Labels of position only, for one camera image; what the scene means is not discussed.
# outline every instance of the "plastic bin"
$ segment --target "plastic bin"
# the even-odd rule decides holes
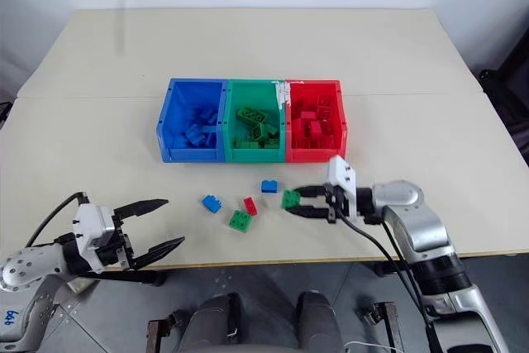
[[[287,162],[346,157],[347,121],[337,80],[287,80]]]
[[[278,104],[277,80],[230,80],[226,96],[225,118],[222,124],[225,159],[229,162],[284,162],[285,161],[285,108]],[[252,126],[237,116],[241,110],[264,113],[263,123]],[[277,130],[277,147],[265,148],[267,140],[260,134]]]
[[[156,127],[166,163],[224,161],[227,80],[171,79]]]

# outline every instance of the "wire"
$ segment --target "wire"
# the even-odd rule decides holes
[[[374,346],[374,347],[382,347],[383,349],[397,351],[398,353],[404,353],[403,351],[401,351],[400,349],[397,349],[396,347],[384,346],[384,345],[378,345],[376,343],[367,343],[367,342],[360,342],[360,341],[349,341],[349,342],[344,344],[344,347],[346,348],[348,345],[353,345],[353,344],[355,344],[355,345],[365,345],[365,346]]]
[[[415,299],[415,295],[413,294],[412,290],[410,289],[409,285],[407,285],[407,282],[404,278],[404,276],[402,275],[400,269],[398,268],[397,264],[395,263],[395,261],[393,260],[393,258],[391,257],[391,255],[386,251],[386,249],[379,243],[379,241],[377,239],[375,239],[374,237],[372,237],[369,233],[361,230],[360,228],[358,228],[357,226],[353,225],[342,213],[341,211],[336,211],[336,215],[348,226],[350,227],[353,231],[355,231],[356,233],[359,233],[360,235],[362,235],[363,237],[365,237],[366,239],[368,239],[369,241],[371,241],[373,244],[375,244],[377,246],[377,248],[384,254],[384,256],[386,257],[386,259],[389,261],[389,263],[391,264],[392,267],[395,268],[396,272],[397,272],[397,276],[400,278],[400,281],[403,283],[403,286],[404,288],[407,290],[407,293],[409,294],[410,298],[412,299],[413,303],[415,304],[415,306],[417,307],[417,310],[421,313],[421,315],[423,314],[423,311],[420,309],[421,307],[421,304]],[[424,320],[424,323],[428,326],[429,324],[429,321],[427,319],[427,317],[423,316],[422,315],[422,319]]]
[[[53,210],[51,212],[51,214],[46,217],[46,219],[44,221],[42,221],[42,223],[39,225],[39,227],[36,228],[35,232],[33,233],[33,235],[31,235],[31,238],[30,240],[27,242],[26,244],[26,247],[31,247],[33,245],[33,243],[35,242],[36,238],[40,235],[40,233],[44,230],[44,228],[46,227],[46,225],[48,225],[48,223],[50,223],[50,221],[53,219],[53,217],[55,215],[57,215],[60,210],[62,210],[63,208],[65,208],[68,204],[70,204],[71,202],[73,202],[75,199],[78,199],[79,202],[80,202],[80,199],[85,199],[85,196],[84,196],[84,193],[83,192],[77,192],[77,193],[74,193],[72,194],[69,198],[67,198],[66,200],[64,200],[61,204],[59,204],[59,206]]]
[[[422,315],[423,318],[428,319],[426,310],[424,309],[424,306],[422,306],[421,294],[419,293],[419,290],[417,288],[417,284],[415,283],[415,280],[413,279],[412,270],[410,269],[410,265],[404,259],[403,253],[399,250],[399,248],[397,246],[397,242],[393,238],[393,235],[391,234],[391,231],[389,230],[389,227],[388,227],[388,224],[386,223],[386,221],[382,221],[382,226],[384,227],[384,230],[386,231],[386,234],[388,235],[389,242],[391,242],[391,245],[393,246],[393,249],[397,253],[397,256],[398,256],[399,260],[404,265],[404,270],[406,271],[407,278],[410,280],[410,284],[413,287],[413,292],[415,293],[415,296],[417,297],[417,302],[419,303],[419,307],[420,307],[419,310],[421,311],[421,315]]]

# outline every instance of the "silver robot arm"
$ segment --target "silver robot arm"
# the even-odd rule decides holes
[[[421,290],[440,351],[462,352],[460,346],[468,346],[466,351],[473,353],[508,353],[487,303],[470,283],[441,219],[425,204],[422,190],[407,181],[395,181],[376,184],[371,192],[372,208],[365,211],[369,206],[359,204],[365,212],[360,215],[374,216],[393,228]],[[365,198],[365,193],[359,193],[359,198]]]
[[[54,297],[65,283],[83,275],[102,275],[106,266],[116,263],[124,270],[138,270],[163,258],[184,240],[166,241],[135,258],[122,231],[122,220],[154,211],[167,200],[141,201],[111,210],[89,203],[83,193],[76,194],[79,209],[72,221],[74,233],[39,246],[32,246],[32,237],[28,247],[0,263],[0,351],[39,348]]]

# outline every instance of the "black cable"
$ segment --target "black cable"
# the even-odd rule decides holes
[[[53,219],[53,217],[55,215],[57,215],[60,212],[60,210],[62,210],[68,204],[73,202],[75,199],[78,199],[79,204],[88,202],[88,199],[84,196],[83,192],[77,192],[77,193],[72,194],[69,198],[67,198],[61,204],[59,204],[59,206],[55,210],[53,210],[51,212],[51,214],[48,217],[46,217],[46,219],[44,221],[42,221],[42,223],[39,225],[39,227],[36,228],[35,232],[31,236],[30,240],[27,242],[26,247],[31,247],[33,245],[33,243],[35,242],[36,238],[40,235],[40,233],[43,231],[43,229],[46,227],[46,225],[48,225],[48,223],[50,223],[50,221]]]
[[[397,253],[398,259],[403,263],[404,270],[406,271],[407,278],[410,280],[410,283],[413,288],[413,292],[415,293],[415,296],[417,297],[417,302],[419,303],[419,310],[421,311],[421,315],[423,318],[427,319],[427,312],[424,309],[424,306],[422,306],[422,299],[421,294],[419,293],[419,289],[417,288],[417,284],[415,283],[415,279],[412,275],[412,270],[410,269],[410,265],[407,263],[407,261],[403,257],[403,253],[399,250],[397,246],[397,242],[393,238],[393,235],[391,234],[391,231],[389,230],[388,224],[386,221],[382,221],[382,226],[384,227],[384,230],[386,231],[386,234],[388,235],[388,239],[391,242],[391,245],[393,246],[393,249]]]
[[[397,272],[397,276],[400,278],[400,281],[403,283],[404,288],[407,290],[407,293],[409,294],[409,296],[412,299],[413,303],[417,307],[417,310],[421,313],[422,319],[424,320],[425,324],[428,326],[429,322],[428,322],[428,319],[427,319],[426,315],[423,315],[423,312],[421,310],[421,304],[415,299],[415,296],[413,295],[413,291],[410,289],[409,285],[407,285],[407,282],[406,282],[404,276],[402,275],[400,269],[398,268],[397,264],[395,263],[395,261],[393,260],[391,255],[386,251],[386,249],[379,243],[379,241],[377,239],[372,237],[369,233],[367,233],[367,232],[361,230],[360,228],[358,228],[357,226],[353,225],[340,211],[336,211],[336,215],[348,227],[350,227],[353,231],[355,231],[356,233],[362,235],[363,237],[365,237],[366,239],[371,241],[373,244],[375,244],[377,246],[377,248],[384,254],[384,256],[389,261],[391,266],[395,268],[395,271]]]

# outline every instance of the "table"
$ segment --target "table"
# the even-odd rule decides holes
[[[126,220],[136,254],[176,236],[186,241],[157,267],[380,259],[342,224],[295,217],[281,188],[313,184],[322,164],[164,164],[155,138],[163,98],[18,98],[0,131],[0,255],[22,246],[63,198],[85,190],[113,208],[146,198],[166,205]],[[529,169],[483,93],[344,97],[347,159],[359,185],[408,179],[445,223],[462,255],[528,251]],[[218,195],[211,214],[200,203]],[[246,234],[227,226],[255,195],[260,215]],[[74,208],[39,241],[70,231]],[[380,227],[364,227],[387,243]]]
[[[85,10],[18,97],[159,97],[171,77],[339,79],[358,95],[482,91],[431,10]]]

